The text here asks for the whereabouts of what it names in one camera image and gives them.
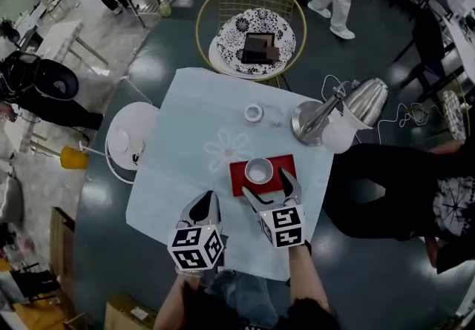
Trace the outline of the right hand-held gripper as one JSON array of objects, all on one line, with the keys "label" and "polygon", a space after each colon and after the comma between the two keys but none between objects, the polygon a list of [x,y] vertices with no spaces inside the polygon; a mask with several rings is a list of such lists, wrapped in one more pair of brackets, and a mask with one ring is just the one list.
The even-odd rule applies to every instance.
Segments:
[{"label": "right hand-held gripper", "polygon": [[243,195],[249,201],[255,213],[258,213],[262,232],[274,248],[290,248],[303,245],[305,216],[301,205],[302,190],[297,179],[286,169],[279,168],[284,203],[270,208],[275,204],[273,199],[264,200],[251,188],[243,187]]}]

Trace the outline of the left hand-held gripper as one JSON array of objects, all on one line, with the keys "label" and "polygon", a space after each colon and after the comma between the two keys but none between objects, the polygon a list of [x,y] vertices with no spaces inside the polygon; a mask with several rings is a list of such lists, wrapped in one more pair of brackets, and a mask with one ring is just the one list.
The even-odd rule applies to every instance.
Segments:
[{"label": "left hand-held gripper", "polygon": [[168,252],[180,271],[213,269],[224,251],[220,203],[214,191],[195,197],[171,233]]}]

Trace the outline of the white cup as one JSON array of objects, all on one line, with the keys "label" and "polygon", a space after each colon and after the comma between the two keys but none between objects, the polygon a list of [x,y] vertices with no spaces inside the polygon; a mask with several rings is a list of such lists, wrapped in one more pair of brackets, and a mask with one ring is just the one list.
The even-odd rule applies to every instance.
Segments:
[{"label": "white cup", "polygon": [[251,183],[263,185],[272,179],[273,166],[266,158],[253,158],[246,163],[244,173]]}]

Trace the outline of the red tray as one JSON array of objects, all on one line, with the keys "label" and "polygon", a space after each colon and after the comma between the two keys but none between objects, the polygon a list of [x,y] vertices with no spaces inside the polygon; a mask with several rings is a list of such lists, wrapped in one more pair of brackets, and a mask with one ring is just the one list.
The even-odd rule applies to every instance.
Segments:
[{"label": "red tray", "polygon": [[296,179],[296,170],[294,164],[294,158],[292,154],[287,154],[283,156],[274,156],[266,158],[268,159],[273,166],[273,177],[272,179],[263,185],[256,185],[251,183],[245,177],[245,166],[246,163],[249,161],[242,161],[242,162],[233,162],[229,164],[230,170],[230,180],[232,185],[232,195],[234,197],[241,197],[243,196],[243,187],[251,188],[257,194],[267,194],[276,191],[282,191],[282,184],[281,180],[278,175],[278,169],[284,168],[288,172],[290,172]]}]

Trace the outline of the person's right forearm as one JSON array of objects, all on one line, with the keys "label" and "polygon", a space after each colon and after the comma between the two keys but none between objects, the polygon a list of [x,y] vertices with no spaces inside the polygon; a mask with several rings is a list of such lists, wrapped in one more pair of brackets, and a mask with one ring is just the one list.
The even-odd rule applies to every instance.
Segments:
[{"label": "person's right forearm", "polygon": [[290,297],[297,300],[314,300],[322,309],[330,312],[330,303],[305,245],[289,248]]}]

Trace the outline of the person's left forearm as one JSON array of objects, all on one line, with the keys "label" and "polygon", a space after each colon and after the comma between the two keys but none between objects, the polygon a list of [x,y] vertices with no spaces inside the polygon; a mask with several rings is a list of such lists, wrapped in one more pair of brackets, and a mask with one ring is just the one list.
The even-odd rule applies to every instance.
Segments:
[{"label": "person's left forearm", "polygon": [[182,330],[186,323],[185,288],[198,290],[203,274],[199,271],[179,272],[161,305],[153,330]]}]

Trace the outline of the light blue tablecloth table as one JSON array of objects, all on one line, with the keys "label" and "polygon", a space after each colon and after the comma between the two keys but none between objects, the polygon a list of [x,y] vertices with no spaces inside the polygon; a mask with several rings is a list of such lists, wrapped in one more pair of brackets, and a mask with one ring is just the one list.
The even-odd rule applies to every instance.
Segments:
[{"label": "light blue tablecloth table", "polygon": [[271,245],[247,200],[232,195],[229,164],[292,154],[311,238],[333,154],[293,136],[292,113],[305,101],[296,93],[202,68],[177,70],[140,157],[126,222],[167,243],[185,206],[214,191],[227,236],[225,266],[287,280],[288,253]]}]

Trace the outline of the silver desk lamp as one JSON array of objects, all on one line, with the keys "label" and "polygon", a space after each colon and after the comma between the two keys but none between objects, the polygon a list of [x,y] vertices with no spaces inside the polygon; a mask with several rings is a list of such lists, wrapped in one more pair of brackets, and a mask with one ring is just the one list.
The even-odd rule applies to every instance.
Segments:
[{"label": "silver desk lamp", "polygon": [[294,109],[292,133],[306,146],[323,145],[334,154],[342,154],[359,131],[374,127],[387,97],[388,87],[380,79],[342,82],[332,89],[327,101],[306,101]]}]

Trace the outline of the person's blue jeans legs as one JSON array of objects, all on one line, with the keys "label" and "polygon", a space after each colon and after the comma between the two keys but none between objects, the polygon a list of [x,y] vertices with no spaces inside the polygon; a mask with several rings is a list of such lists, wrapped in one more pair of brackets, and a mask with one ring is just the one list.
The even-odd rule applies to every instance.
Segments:
[{"label": "person's blue jeans legs", "polygon": [[222,269],[205,292],[236,313],[239,330],[273,330],[278,323],[264,278]]}]

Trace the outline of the white round stool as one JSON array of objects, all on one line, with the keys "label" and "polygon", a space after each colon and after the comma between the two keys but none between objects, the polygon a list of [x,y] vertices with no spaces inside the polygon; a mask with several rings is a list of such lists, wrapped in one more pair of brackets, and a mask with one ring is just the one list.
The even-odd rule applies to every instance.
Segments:
[{"label": "white round stool", "polygon": [[111,173],[121,182],[134,181],[121,176],[116,166],[136,172],[160,109],[147,102],[133,102],[118,111],[105,138],[105,159]]}]

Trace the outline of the cardboard box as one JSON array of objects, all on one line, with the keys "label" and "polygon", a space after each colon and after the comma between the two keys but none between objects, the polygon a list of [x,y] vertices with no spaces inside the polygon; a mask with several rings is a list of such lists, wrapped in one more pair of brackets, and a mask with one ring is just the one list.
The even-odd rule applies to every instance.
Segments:
[{"label": "cardboard box", "polygon": [[106,303],[104,330],[153,330],[157,312],[132,296],[111,295]]}]

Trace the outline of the yellow plastic container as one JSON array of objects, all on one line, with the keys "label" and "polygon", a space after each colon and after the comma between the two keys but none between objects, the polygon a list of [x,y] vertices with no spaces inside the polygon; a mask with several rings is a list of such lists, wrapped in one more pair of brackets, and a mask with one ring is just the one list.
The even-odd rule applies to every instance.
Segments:
[{"label": "yellow plastic container", "polygon": [[68,170],[85,170],[88,166],[89,157],[75,148],[65,146],[60,153],[60,164]]}]

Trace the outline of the black open box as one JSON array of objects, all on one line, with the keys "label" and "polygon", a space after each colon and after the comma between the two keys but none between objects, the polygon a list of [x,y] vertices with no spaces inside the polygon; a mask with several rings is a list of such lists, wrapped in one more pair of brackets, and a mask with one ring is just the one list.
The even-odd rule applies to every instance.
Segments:
[{"label": "black open box", "polygon": [[240,60],[244,64],[270,65],[280,60],[274,33],[247,33]]}]

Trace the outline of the black and white floral cushion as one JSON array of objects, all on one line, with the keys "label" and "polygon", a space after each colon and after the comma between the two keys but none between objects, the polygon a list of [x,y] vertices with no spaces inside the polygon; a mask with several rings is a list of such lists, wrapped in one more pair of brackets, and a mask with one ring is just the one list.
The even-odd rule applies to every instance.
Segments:
[{"label": "black and white floral cushion", "polygon": [[[244,64],[240,60],[247,33],[274,33],[280,60],[270,65]],[[248,9],[230,18],[217,34],[217,51],[231,69],[250,76],[274,73],[285,67],[296,48],[289,23],[266,8]]]}]

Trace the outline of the white round-edged table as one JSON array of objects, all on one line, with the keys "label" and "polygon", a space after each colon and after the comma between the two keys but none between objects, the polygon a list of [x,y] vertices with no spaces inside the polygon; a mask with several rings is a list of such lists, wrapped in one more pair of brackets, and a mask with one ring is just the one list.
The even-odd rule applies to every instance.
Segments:
[{"label": "white round-edged table", "polygon": [[475,84],[475,31],[467,26],[460,7],[451,7],[453,15],[444,17],[444,23],[453,40],[464,67],[465,74]]}]

